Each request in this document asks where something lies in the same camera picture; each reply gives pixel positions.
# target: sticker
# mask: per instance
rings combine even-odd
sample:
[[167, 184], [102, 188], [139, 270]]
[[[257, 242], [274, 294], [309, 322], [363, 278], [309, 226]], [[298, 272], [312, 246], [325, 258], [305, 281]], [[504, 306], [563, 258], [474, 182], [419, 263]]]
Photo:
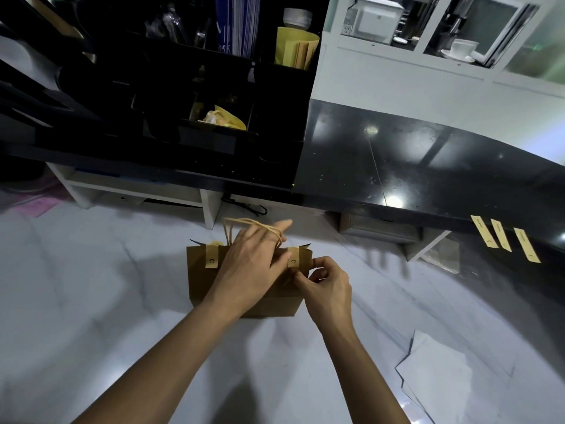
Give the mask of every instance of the sticker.
[[206, 267], [207, 268], [217, 268], [217, 264], [220, 260], [219, 253], [220, 248], [217, 245], [206, 244]]
[[473, 219], [473, 222], [475, 223], [478, 232], [483, 237], [483, 241], [485, 242], [486, 246], [491, 248], [498, 248], [498, 244], [491, 235], [489, 228], [486, 227], [486, 224], [483, 221], [483, 219], [481, 219], [481, 216], [471, 216], [471, 219]]
[[288, 247], [288, 251], [292, 253], [290, 259], [288, 259], [289, 268], [299, 268], [300, 267], [300, 249], [298, 247]]
[[526, 231], [524, 229], [514, 228], [514, 232], [516, 232], [518, 241], [520, 242], [520, 245], [524, 249], [526, 259], [528, 259], [530, 262], [541, 263], [536, 252], [533, 250], [532, 244], [530, 243], [528, 237], [526, 236]]
[[498, 242], [500, 242], [500, 246], [507, 251], [512, 251], [510, 244], [508, 243], [508, 238], [506, 238], [504, 228], [502, 227], [502, 223], [494, 219], [491, 219], [491, 222], [493, 224], [494, 233], [496, 233], [496, 236], [498, 238]]

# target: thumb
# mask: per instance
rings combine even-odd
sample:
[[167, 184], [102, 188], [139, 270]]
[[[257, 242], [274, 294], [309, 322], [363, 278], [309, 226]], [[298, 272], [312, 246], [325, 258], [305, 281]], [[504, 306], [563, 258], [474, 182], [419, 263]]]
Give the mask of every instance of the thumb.
[[302, 292], [304, 292], [304, 290], [310, 288], [312, 284], [314, 284], [297, 269], [293, 271], [293, 275], [294, 284], [296, 284], [296, 287], [298, 287]]
[[271, 265], [271, 274], [273, 279], [276, 280], [279, 275], [288, 267], [288, 259], [292, 256], [292, 253], [287, 251], [286, 253], [279, 256]]

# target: brown paper bag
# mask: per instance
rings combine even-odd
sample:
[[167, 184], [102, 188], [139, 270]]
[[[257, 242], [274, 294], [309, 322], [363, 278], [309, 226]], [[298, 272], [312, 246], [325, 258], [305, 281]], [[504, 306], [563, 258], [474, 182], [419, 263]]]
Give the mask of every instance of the brown paper bag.
[[[230, 246], [228, 245], [218, 246], [218, 268], [212, 269], [206, 268], [206, 245], [187, 247], [188, 291], [190, 301], [194, 306], [202, 302], [202, 299], [212, 287], [229, 249]], [[275, 249], [273, 258], [277, 258], [285, 251], [286, 249]], [[299, 254], [299, 270], [304, 276], [308, 277], [312, 250], [303, 246], [299, 248]], [[243, 318], [292, 317], [302, 303], [302, 299], [302, 294], [294, 284], [290, 268], [288, 268], [276, 279], [265, 296], [243, 315]]]

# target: twisted paper handle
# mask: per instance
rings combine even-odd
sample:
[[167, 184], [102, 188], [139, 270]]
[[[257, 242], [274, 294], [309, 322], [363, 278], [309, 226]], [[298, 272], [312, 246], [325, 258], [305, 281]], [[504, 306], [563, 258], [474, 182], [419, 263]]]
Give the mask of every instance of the twisted paper handle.
[[[231, 226], [230, 226], [230, 236], [228, 236], [228, 228], [227, 228], [227, 226], [225, 225], [225, 222], [226, 222], [226, 221], [231, 221], [231, 222], [232, 222], [232, 224], [231, 224]], [[253, 219], [230, 219], [230, 218], [225, 218], [225, 219], [224, 219], [224, 233], [225, 233], [225, 240], [228, 242], [228, 245], [231, 245], [232, 242], [233, 242], [233, 241], [232, 241], [232, 231], [233, 231], [233, 225], [234, 225], [235, 223], [254, 224], [254, 225], [256, 225], [256, 226], [265, 228], [266, 230], [268, 230], [268, 231], [272, 232], [273, 234], [277, 235], [277, 236], [279, 237], [279, 240], [277, 241], [277, 246], [276, 246], [275, 248], [280, 247], [280, 245], [281, 245], [282, 242], [283, 242], [283, 233], [282, 233], [280, 230], [278, 230], [276, 227], [274, 227], [274, 226], [269, 226], [268, 224], [263, 224], [263, 223], [260, 223], [260, 222], [258, 222], [258, 221], [256, 221], [256, 220], [253, 220]]]

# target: black cord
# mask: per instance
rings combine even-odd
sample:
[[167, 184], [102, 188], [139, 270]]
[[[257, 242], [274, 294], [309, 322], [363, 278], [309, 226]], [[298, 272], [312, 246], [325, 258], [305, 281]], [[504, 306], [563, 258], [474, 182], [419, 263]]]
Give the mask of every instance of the black cord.
[[230, 194], [228, 194], [228, 193], [224, 193], [224, 195], [222, 196], [222, 202], [230, 203], [232, 205], [237, 205], [238, 207], [245, 208], [247, 211], [250, 211], [251, 213], [255, 214], [256, 216], [265, 216], [268, 213], [267, 209], [264, 206], [259, 205], [259, 207], [261, 207], [265, 210], [264, 213], [260, 213], [259, 211], [251, 208], [250, 204], [248, 204], [248, 203], [237, 202], [235, 199], [231, 199]]

